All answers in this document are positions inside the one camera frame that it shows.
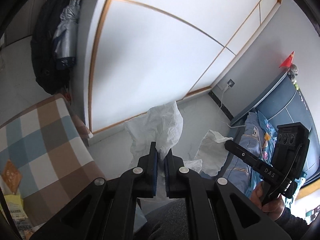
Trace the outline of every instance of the hand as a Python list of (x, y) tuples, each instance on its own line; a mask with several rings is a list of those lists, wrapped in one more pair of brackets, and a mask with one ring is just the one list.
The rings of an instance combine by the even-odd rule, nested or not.
[(270, 201), (262, 207), (260, 197), (263, 195), (262, 182), (260, 182), (251, 194), (250, 200), (263, 212), (267, 213), (273, 221), (277, 220), (284, 210), (284, 202), (282, 197), (279, 196), (277, 199)]

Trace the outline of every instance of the plush toy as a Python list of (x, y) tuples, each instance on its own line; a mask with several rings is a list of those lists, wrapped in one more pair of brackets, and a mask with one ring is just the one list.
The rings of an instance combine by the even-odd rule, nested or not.
[(292, 84), (296, 84), (296, 76), (298, 76), (298, 67), (295, 64), (291, 64), (290, 68), (288, 69), (288, 76), (291, 79)]

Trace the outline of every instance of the leather headboard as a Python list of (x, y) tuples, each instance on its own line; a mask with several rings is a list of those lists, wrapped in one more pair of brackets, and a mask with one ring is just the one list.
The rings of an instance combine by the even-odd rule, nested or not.
[(319, 168), (320, 145), (309, 107), (300, 90), (286, 76), (258, 105), (260, 111), (277, 130), (281, 124), (301, 122), (309, 130), (310, 145), (303, 171), (310, 178)]

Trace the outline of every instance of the pink flower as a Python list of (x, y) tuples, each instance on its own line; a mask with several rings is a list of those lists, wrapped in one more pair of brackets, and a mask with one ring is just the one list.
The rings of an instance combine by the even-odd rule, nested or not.
[(266, 159), (268, 159), (268, 153), (267, 152), (263, 152), (263, 158), (266, 160)]

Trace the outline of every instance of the red flag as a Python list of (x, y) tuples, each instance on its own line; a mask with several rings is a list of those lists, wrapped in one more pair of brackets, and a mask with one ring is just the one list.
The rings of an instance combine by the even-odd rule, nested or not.
[(293, 55), (294, 55), (294, 51), (289, 55), (289, 57), (287, 57), (287, 59), (284, 62), (282, 62), (280, 67), (290, 67), (292, 64)]

